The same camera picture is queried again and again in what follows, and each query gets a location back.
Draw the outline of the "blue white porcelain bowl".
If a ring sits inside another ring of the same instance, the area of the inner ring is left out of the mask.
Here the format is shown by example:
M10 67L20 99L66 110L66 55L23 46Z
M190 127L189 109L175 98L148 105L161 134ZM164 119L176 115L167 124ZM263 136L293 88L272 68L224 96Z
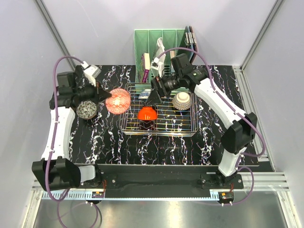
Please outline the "blue white porcelain bowl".
M151 93L151 90L150 89L145 89L144 91L142 91L140 94L139 94L139 99L140 100L146 100L148 99L149 95Z

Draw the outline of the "orange plastic bowl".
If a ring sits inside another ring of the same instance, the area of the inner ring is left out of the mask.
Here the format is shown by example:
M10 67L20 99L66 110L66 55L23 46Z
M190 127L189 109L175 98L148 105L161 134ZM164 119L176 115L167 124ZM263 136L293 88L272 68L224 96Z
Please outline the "orange plastic bowl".
M158 118L156 110L154 110L151 106L144 106L137 115L138 120L142 121L150 121L156 120Z

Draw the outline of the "red geometric patterned bowl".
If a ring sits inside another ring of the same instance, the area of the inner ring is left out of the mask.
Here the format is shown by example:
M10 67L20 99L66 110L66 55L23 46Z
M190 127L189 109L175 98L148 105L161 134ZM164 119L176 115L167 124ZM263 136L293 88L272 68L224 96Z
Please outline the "red geometric patterned bowl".
M105 100L107 110L112 114L125 113L131 103L130 94L122 88L113 89L110 94L112 96Z

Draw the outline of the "brown floral patterned bowl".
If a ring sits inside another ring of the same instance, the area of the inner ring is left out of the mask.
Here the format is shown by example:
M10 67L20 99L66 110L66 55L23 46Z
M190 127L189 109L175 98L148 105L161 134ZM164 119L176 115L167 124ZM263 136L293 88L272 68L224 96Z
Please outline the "brown floral patterned bowl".
M79 118L89 120L95 117L97 113L97 105L90 101L82 101L76 109L76 114Z

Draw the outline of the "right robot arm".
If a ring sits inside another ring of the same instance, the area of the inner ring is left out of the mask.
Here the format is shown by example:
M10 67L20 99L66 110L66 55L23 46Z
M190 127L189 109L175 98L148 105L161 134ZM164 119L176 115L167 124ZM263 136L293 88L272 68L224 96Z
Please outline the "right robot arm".
M241 155L255 137L257 116L254 113L247 114L228 99L216 86L211 74L192 65L186 54L172 58L171 64L175 71L173 74L157 75L151 80L152 90L146 104L160 104L163 97L169 97L173 90L181 87L190 90L208 104L225 127L221 137L224 151L214 182L220 188L227 188L237 174Z

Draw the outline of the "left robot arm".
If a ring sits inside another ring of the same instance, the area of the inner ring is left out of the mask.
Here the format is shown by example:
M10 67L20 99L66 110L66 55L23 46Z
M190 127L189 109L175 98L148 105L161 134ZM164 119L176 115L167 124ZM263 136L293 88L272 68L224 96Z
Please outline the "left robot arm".
M49 101L51 125L45 150L40 161L32 163L32 172L44 190L78 188L86 182L98 188L103 177L95 165L77 166L70 160L69 141L76 116L85 120L97 113L97 105L111 94L100 87L99 72L84 73L87 82L76 83L74 72L57 74L57 86Z

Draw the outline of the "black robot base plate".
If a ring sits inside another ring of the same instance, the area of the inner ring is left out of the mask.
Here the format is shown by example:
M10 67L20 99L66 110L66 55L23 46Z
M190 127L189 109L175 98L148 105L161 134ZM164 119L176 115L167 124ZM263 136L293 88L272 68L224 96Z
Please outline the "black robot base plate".
M109 188L127 185L190 185L207 189L244 188L240 174L220 178L217 166L199 165L95 165Z

